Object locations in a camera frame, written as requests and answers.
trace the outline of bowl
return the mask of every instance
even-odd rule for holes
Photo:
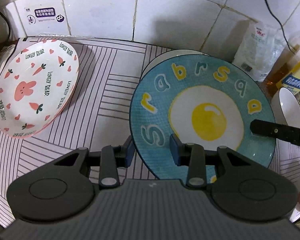
[[[300,128],[300,106],[287,88],[280,88],[271,100],[276,123]]]
[[[0,129],[25,138],[47,127],[76,86],[79,60],[61,40],[38,42],[20,52],[0,76]]]

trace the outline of sticker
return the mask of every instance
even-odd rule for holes
[[[53,7],[42,8],[42,9],[35,9],[34,12],[35,12],[35,16],[37,18],[54,17],[54,16],[56,16],[56,10]]]
[[[60,22],[60,23],[63,22],[64,19],[65,18],[61,14],[57,16],[57,21]]]
[[[29,24],[35,24],[35,18],[33,15],[28,15],[27,18]]]

